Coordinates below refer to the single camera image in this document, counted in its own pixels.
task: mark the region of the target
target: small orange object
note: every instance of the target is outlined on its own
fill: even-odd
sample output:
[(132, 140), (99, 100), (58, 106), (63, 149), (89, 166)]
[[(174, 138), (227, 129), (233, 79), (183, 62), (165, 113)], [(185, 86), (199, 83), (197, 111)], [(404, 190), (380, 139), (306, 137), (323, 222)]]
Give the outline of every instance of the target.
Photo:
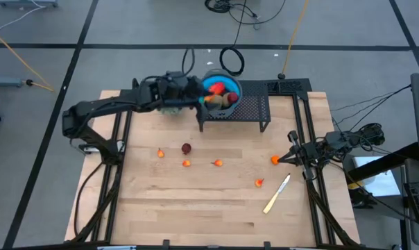
[(271, 156), (271, 163), (273, 163), (274, 165), (279, 164), (278, 160), (279, 160), (279, 156)]
[(163, 158), (165, 157), (165, 153), (163, 153), (163, 151), (159, 148), (159, 150), (157, 150), (157, 156), (159, 156), (159, 158)]
[(217, 167), (222, 167), (223, 161), (222, 160), (216, 160), (215, 162), (211, 162), (212, 164), (216, 165)]
[(204, 101), (212, 101), (212, 99), (214, 99), (215, 94), (206, 96), (205, 98), (203, 98)]
[(183, 166), (183, 167), (189, 167), (189, 166), (191, 166), (191, 162), (190, 162), (189, 160), (184, 160), (184, 161), (182, 162), (182, 166)]
[(257, 179), (254, 184), (256, 187), (260, 188), (262, 186), (262, 183), (264, 182), (264, 179)]

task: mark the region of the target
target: dark red ball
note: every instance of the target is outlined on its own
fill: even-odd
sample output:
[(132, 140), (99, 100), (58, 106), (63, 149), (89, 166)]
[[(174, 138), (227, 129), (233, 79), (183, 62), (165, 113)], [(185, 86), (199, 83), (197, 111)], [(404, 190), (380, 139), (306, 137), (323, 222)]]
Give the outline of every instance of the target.
[(189, 152), (191, 152), (191, 145), (189, 143), (185, 143), (182, 146), (182, 152), (183, 154), (188, 154)]

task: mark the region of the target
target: gray floor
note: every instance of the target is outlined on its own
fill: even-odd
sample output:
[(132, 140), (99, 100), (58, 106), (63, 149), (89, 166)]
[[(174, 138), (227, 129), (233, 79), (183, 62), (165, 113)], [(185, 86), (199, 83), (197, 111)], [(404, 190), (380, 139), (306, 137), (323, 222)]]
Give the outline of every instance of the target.
[[(7, 42), (77, 43), (91, 0), (63, 0), (57, 9), (39, 10), (0, 31)], [(419, 0), (397, 0), (419, 45)], [(281, 1), (250, 1), (262, 19), (271, 16)], [(238, 44), (288, 44), (303, 1), (288, 0), (282, 13), (258, 31), (243, 26)], [(25, 10), (0, 7), (0, 25), (23, 15)], [(231, 43), (237, 23), (229, 15), (205, 9), (193, 0), (100, 0), (85, 43), (114, 44), (217, 44)], [(310, 1), (295, 44), (408, 46), (388, 1)], [(50, 93), (36, 87), (0, 88), (0, 247), (15, 214), (28, 175), (42, 141), (58, 90), (65, 77), (73, 49), (17, 49), (30, 65), (56, 89)], [(143, 78), (180, 68), (183, 50), (83, 49), (68, 89), (63, 110), (78, 101), (96, 99), (101, 90), (129, 88), (132, 77)], [(243, 50), (245, 72), (239, 79), (275, 78), (286, 51)], [(228, 67), (239, 66), (232, 55)], [(196, 51), (192, 72), (202, 76), (218, 67), (219, 51)], [(325, 91), (332, 108), (369, 99), (409, 84), (418, 72), (413, 54), (387, 51), (292, 51), (289, 78), (310, 78), (315, 91)], [(10, 54), (0, 49), (0, 75), (34, 78)], [(334, 112), (340, 120), (357, 106)], [(393, 151), (416, 141), (413, 106), (406, 90), (380, 106), (363, 124), (384, 127), (384, 149)], [(358, 118), (344, 121), (349, 129)], [(34, 193), (19, 230), (15, 246), (54, 244), (63, 241), (71, 212), (83, 156), (61, 135), (60, 120), (44, 159)], [(356, 211), (361, 241), (386, 248), (400, 243), (398, 221)]]

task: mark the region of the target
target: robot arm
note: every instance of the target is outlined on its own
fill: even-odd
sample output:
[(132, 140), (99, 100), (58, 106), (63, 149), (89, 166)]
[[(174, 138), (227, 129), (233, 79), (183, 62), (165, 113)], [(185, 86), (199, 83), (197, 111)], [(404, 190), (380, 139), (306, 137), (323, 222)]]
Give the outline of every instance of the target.
[(150, 76), (139, 85), (133, 83), (133, 89), (119, 97), (96, 101), (81, 101), (62, 114), (62, 132), (69, 139), (82, 139), (88, 145), (97, 148), (105, 164), (117, 164), (120, 153), (117, 144), (106, 140), (87, 123), (90, 119), (115, 113), (134, 111), (151, 112), (160, 108), (196, 108), (199, 123), (205, 121), (206, 108), (198, 101), (199, 97), (211, 94), (204, 89), (201, 80), (188, 77), (182, 72), (167, 72), (163, 76)]

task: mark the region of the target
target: orange object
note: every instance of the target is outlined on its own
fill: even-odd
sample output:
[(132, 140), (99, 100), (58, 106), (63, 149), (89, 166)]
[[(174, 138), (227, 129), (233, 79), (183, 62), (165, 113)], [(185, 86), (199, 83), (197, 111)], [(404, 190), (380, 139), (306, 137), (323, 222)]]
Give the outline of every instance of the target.
[(190, 162), (189, 160), (184, 160), (184, 161), (182, 162), (182, 166), (183, 166), (183, 167), (189, 167), (189, 166), (191, 166), (191, 162)]
[(264, 179), (257, 179), (254, 184), (256, 187), (260, 188), (262, 186), (262, 183), (264, 182)]
[(217, 167), (222, 167), (223, 161), (222, 160), (216, 160), (215, 162), (211, 162), (212, 164), (216, 165)]
[(163, 151), (159, 148), (159, 150), (157, 150), (157, 156), (159, 156), (159, 158), (163, 158), (165, 157), (165, 153), (163, 153)]
[(222, 94), (225, 90), (225, 84), (222, 82), (217, 82), (208, 88), (208, 91), (213, 92), (213, 94)]
[(210, 95), (210, 96), (206, 96), (205, 98), (203, 98), (203, 101), (212, 101), (212, 99), (214, 99), (215, 94)]
[(280, 158), (279, 156), (271, 156), (271, 162), (274, 165), (277, 165), (277, 164), (279, 164), (279, 162), (278, 162), (279, 158)]

